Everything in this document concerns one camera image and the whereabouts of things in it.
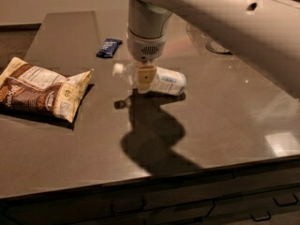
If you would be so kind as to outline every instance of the brown snack bag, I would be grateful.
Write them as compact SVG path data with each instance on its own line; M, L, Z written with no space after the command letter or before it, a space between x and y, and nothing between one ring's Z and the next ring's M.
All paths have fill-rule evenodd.
M51 113L72 123L92 73L65 77L14 57L0 75L0 109Z

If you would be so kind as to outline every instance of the blue packet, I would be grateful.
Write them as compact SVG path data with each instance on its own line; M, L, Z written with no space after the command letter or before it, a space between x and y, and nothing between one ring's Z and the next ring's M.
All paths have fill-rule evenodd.
M112 58L119 46L122 44L122 40L115 38L105 39L100 51L97 53L97 57L100 58Z

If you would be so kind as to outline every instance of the bottle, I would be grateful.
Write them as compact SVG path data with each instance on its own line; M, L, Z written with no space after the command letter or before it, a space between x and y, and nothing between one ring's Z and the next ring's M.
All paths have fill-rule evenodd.
M149 91L169 94L173 96L181 95L187 85L184 74L155 66L153 61L145 63L136 62L124 66L115 64L112 75L126 75L132 88L137 88L140 94Z

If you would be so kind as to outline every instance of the snack package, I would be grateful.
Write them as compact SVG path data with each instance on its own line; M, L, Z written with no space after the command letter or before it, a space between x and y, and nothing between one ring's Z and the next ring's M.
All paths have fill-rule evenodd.
M14 57L0 75L0 110L51 113L72 123L92 73L65 77Z

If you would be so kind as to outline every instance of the white bottle cap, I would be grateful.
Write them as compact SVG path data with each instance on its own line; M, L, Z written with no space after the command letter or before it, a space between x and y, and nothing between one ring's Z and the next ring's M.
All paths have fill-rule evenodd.
M112 75L121 75L123 72L124 72L124 69L125 69L125 66L124 64L119 64L119 63L116 63L114 64L113 66L113 69L112 69Z

